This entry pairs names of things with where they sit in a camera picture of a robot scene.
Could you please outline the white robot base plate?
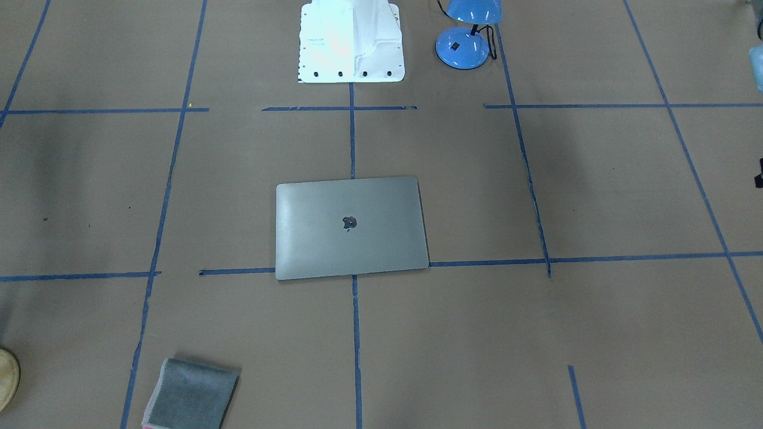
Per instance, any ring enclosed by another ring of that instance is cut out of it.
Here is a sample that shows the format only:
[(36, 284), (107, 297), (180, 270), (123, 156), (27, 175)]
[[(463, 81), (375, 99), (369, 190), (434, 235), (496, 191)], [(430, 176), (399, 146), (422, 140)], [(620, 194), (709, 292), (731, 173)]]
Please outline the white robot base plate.
[(400, 10), (389, 1), (310, 1), (300, 9), (298, 82), (401, 82)]

